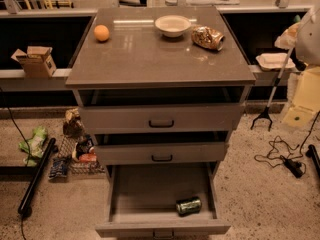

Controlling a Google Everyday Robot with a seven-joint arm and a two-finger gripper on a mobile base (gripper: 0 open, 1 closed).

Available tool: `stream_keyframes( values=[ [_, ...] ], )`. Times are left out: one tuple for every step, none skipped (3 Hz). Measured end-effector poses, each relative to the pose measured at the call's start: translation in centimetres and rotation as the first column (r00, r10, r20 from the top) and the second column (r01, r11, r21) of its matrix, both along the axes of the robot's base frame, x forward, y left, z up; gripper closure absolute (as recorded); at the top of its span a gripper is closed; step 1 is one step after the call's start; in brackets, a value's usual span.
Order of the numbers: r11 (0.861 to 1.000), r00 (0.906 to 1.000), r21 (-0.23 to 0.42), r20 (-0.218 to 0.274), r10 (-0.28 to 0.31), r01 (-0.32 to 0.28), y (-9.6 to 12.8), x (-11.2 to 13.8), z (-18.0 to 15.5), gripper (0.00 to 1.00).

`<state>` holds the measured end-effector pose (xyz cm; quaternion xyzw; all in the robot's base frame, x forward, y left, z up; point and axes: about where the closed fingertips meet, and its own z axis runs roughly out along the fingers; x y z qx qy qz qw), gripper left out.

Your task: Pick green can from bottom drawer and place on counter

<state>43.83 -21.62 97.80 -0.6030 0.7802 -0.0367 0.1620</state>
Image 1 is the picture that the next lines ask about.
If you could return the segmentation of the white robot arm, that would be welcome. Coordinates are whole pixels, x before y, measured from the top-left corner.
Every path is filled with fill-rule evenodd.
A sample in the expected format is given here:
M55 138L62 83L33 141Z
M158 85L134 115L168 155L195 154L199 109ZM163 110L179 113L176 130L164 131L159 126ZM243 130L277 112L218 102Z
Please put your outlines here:
M299 23L296 57L309 65L320 65L320 6L315 5Z

